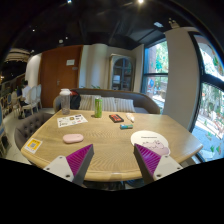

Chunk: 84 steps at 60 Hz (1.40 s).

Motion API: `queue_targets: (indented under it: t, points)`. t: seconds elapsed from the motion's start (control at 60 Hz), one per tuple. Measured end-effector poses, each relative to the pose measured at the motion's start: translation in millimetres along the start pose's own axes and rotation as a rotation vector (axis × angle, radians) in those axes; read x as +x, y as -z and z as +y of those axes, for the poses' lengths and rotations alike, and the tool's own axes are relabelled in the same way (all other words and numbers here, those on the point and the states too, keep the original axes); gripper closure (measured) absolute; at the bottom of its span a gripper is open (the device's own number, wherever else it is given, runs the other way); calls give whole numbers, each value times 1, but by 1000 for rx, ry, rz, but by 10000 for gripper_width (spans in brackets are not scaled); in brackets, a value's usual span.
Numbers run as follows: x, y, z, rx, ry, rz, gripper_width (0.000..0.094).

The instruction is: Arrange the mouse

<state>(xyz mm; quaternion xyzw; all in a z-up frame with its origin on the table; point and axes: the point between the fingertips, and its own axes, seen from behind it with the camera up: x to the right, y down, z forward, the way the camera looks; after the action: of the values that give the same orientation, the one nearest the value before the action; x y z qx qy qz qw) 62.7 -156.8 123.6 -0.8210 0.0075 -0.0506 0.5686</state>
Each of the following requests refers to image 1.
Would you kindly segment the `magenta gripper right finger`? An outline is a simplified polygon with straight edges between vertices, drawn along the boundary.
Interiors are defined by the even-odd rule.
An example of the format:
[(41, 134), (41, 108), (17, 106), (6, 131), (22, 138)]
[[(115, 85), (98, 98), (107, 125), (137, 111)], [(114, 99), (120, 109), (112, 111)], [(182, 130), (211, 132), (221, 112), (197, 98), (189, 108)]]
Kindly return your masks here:
[(134, 145), (134, 155), (145, 184), (160, 180), (182, 169), (169, 155), (159, 155), (139, 144)]

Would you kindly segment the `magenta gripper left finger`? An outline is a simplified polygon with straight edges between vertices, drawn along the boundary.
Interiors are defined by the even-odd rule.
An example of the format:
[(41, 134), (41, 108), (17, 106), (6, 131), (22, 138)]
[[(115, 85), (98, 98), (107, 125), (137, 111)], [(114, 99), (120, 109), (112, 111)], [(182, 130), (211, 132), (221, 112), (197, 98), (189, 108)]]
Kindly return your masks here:
[(90, 144), (68, 156), (58, 156), (44, 170), (81, 186), (93, 155)]

